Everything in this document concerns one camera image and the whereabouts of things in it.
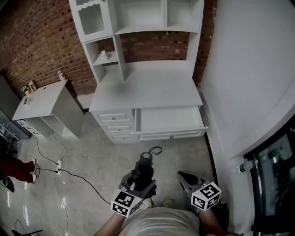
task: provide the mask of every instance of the white box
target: white box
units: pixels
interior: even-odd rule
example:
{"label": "white box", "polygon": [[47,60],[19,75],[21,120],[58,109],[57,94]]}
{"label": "white box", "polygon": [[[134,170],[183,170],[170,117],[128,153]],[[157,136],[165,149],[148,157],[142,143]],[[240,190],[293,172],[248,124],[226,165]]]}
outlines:
{"label": "white box", "polygon": [[191,205],[205,211],[219,202],[221,190],[212,182],[192,193]]}
{"label": "white box", "polygon": [[128,217],[140,207],[142,202],[142,198],[117,189],[111,201],[111,210]]}

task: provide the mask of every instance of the brick wall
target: brick wall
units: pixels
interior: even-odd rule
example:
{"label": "brick wall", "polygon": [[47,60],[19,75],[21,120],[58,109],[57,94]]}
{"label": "brick wall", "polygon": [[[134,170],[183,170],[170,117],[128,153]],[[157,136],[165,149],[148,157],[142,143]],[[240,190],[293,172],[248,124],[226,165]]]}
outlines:
{"label": "brick wall", "polygon": [[[203,26],[194,71],[201,81],[210,50],[217,0],[205,0]],[[121,35],[126,62],[186,58],[186,32],[139,32]],[[111,47],[108,41],[102,47]],[[93,93],[96,82],[79,41],[67,0],[9,1],[0,14],[0,70],[19,96],[34,80],[41,87],[59,80],[62,70],[73,95]]]}

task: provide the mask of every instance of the gray floor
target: gray floor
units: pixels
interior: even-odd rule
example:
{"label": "gray floor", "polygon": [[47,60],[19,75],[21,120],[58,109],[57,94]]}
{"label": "gray floor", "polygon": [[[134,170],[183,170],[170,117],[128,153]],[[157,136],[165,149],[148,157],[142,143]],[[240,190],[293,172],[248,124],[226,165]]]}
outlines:
{"label": "gray floor", "polygon": [[[63,168],[90,181],[101,195],[110,201],[123,175],[130,172],[142,152],[161,146],[163,153],[153,159],[157,194],[153,200],[160,206],[165,199],[174,199],[175,208],[183,208],[184,195],[177,179],[177,171],[196,171],[213,181],[212,168],[205,139],[190,138],[142,142],[132,145],[113,144],[90,113],[87,113],[80,140],[66,140],[55,134],[67,153]],[[38,139],[43,155],[57,161],[64,149],[52,136]],[[36,138],[21,141],[19,158],[28,162],[35,158],[42,169],[54,169],[54,164],[41,157]],[[110,206],[82,179],[63,172],[55,175],[55,183],[69,216],[65,235],[93,235],[112,215]],[[66,229],[66,214],[53,185],[53,173],[41,171],[35,184],[25,184],[12,178],[15,193],[0,188],[0,226],[11,235],[14,222],[19,219],[27,232],[43,229],[40,235],[57,235],[56,225]],[[17,224],[19,232],[24,233]]]}

